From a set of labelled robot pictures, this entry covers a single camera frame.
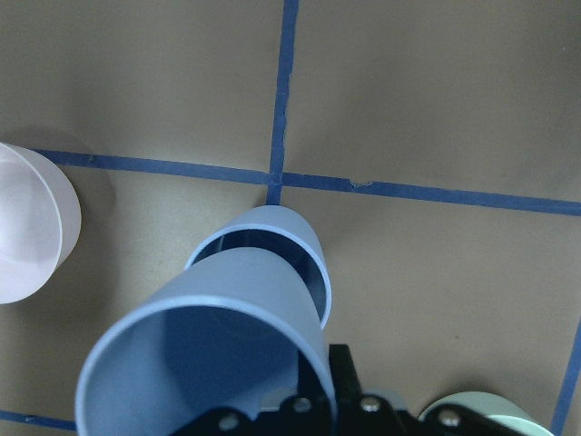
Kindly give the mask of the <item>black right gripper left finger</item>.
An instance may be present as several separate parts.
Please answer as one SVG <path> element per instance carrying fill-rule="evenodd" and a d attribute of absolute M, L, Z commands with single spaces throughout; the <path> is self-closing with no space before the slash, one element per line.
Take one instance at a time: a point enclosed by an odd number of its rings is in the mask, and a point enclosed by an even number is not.
<path fill-rule="evenodd" d="M 297 391 L 286 396 L 277 411 L 261 412 L 256 435 L 331 435 L 331 402 L 306 357 L 298 357 Z"/>

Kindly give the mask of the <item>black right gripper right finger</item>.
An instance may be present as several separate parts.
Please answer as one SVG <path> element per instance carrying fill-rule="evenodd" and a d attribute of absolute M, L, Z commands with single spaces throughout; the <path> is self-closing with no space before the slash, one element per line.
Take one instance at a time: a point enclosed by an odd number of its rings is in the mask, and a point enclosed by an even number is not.
<path fill-rule="evenodd" d="M 331 344 L 329 362 L 337 405 L 336 435 L 422 434 L 397 392 L 362 388 L 347 344 Z"/>

